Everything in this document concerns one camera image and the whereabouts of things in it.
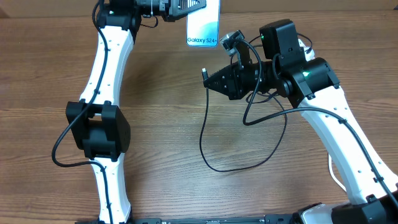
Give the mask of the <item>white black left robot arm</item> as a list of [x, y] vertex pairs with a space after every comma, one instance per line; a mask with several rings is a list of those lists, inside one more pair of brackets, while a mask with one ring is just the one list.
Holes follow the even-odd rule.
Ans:
[[92, 20], [98, 32], [96, 56], [88, 83], [77, 102], [68, 102], [68, 131], [92, 167], [100, 212], [95, 223], [132, 223], [127, 197], [124, 157], [131, 128], [120, 106], [127, 60], [142, 19], [175, 22], [206, 7], [206, 1], [98, 1]]

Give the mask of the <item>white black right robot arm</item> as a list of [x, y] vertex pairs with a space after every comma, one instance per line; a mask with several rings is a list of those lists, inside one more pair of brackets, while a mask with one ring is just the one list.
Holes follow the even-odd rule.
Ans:
[[285, 223], [396, 223], [397, 176], [378, 156], [353, 116], [340, 81], [329, 63], [314, 57], [299, 39], [294, 23], [282, 19], [259, 30], [264, 58], [242, 32], [226, 34], [221, 44], [238, 60], [203, 75], [207, 90], [230, 100], [275, 90], [312, 126], [343, 179], [346, 203], [315, 203], [283, 217]]

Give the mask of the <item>Samsung Galaxy smartphone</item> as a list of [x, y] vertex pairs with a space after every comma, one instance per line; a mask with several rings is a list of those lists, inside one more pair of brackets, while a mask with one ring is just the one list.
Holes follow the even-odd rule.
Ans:
[[187, 16], [187, 40], [190, 47], [218, 45], [220, 0], [206, 0], [206, 6]]

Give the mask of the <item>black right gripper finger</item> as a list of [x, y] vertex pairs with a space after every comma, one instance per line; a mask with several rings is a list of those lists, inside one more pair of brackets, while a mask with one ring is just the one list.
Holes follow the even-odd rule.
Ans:
[[203, 82], [205, 88], [226, 95], [229, 100], [240, 100], [245, 96], [242, 83], [237, 80], [210, 80]]
[[213, 73], [206, 79], [204, 79], [204, 83], [209, 83], [209, 82], [215, 82], [215, 81], [220, 81], [220, 80], [227, 80], [230, 79], [234, 76], [235, 70], [239, 68], [238, 64], [233, 63], [231, 65], [228, 65], [221, 70], [218, 70], [217, 72]]

